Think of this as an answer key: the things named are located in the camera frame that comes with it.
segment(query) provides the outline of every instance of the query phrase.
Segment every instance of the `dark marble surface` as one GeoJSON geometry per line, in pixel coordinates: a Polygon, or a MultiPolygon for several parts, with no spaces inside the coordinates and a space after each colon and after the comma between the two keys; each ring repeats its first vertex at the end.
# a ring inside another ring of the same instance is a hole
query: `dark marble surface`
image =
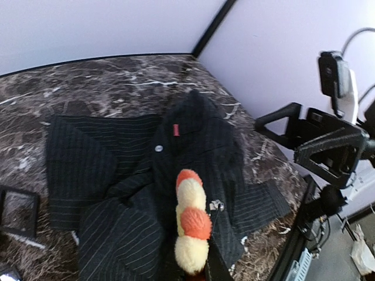
{"type": "MultiPolygon", "coordinates": [[[[249,234],[244,239],[246,252],[231,270],[235,280],[266,280],[295,218],[304,182],[281,151],[254,132],[254,121],[241,104],[187,55],[81,61],[0,78],[0,184],[36,191],[42,198],[38,236],[32,241],[36,246],[17,237],[1,237],[0,262],[16,265],[26,281],[77,280],[77,251],[71,233],[48,226],[43,153],[51,114],[163,114],[191,89],[219,104],[237,128],[246,182],[275,179],[293,210],[249,234]]],[[[7,207],[10,212],[20,208],[16,204],[7,207]]]]}

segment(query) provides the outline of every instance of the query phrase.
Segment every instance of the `pinstripe fabric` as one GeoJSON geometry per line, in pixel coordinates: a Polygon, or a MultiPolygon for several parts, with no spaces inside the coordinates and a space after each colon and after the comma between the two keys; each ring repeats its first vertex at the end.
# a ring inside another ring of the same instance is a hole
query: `pinstripe fabric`
{"type": "Polygon", "coordinates": [[[245,186],[234,134],[196,91],[163,120],[56,116],[46,146],[51,225],[79,231],[80,280],[180,280],[171,251],[182,169],[202,178],[208,210],[224,202],[210,243],[227,267],[238,260],[240,239],[289,207],[273,182],[245,186]]]}

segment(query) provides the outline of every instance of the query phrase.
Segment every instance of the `stuffed toy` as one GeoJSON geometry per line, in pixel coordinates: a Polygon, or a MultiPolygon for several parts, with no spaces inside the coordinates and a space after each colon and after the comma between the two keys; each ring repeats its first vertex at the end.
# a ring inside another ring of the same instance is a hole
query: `stuffed toy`
{"type": "Polygon", "coordinates": [[[176,193],[176,261],[190,280],[204,280],[202,273],[209,253],[207,240],[211,236],[212,222],[206,213],[202,180],[194,171],[182,170],[177,178],[176,193]]]}

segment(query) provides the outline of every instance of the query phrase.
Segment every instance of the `floor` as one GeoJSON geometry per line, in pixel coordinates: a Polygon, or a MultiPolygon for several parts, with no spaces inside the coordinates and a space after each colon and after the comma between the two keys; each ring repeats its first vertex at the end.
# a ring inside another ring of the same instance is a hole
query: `floor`
{"type": "Polygon", "coordinates": [[[375,214],[365,216],[355,224],[351,225],[351,228],[355,229],[356,224],[360,224],[366,243],[370,249],[372,249],[373,245],[375,245],[375,214]]]}
{"type": "Polygon", "coordinates": [[[330,224],[330,239],[319,259],[312,261],[306,281],[359,281],[359,272],[350,257],[353,240],[346,231],[341,232],[338,217],[331,217],[330,224]]]}

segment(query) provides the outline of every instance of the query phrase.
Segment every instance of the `white wall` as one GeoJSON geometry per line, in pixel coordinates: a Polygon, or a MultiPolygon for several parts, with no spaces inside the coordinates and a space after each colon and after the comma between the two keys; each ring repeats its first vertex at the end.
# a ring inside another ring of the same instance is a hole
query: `white wall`
{"type": "Polygon", "coordinates": [[[224,0],[0,2],[0,74],[76,59],[190,53],[224,0]]]}
{"type": "MultiPolygon", "coordinates": [[[[255,118],[290,102],[327,111],[329,98],[320,92],[319,53],[340,50],[353,31],[365,26],[375,27],[373,0],[239,0],[200,60],[255,118]]],[[[362,93],[375,83],[375,33],[358,36],[345,59],[362,93]]],[[[269,128],[281,133],[284,123],[269,128]]],[[[375,187],[346,210],[371,201],[375,187]]]]}

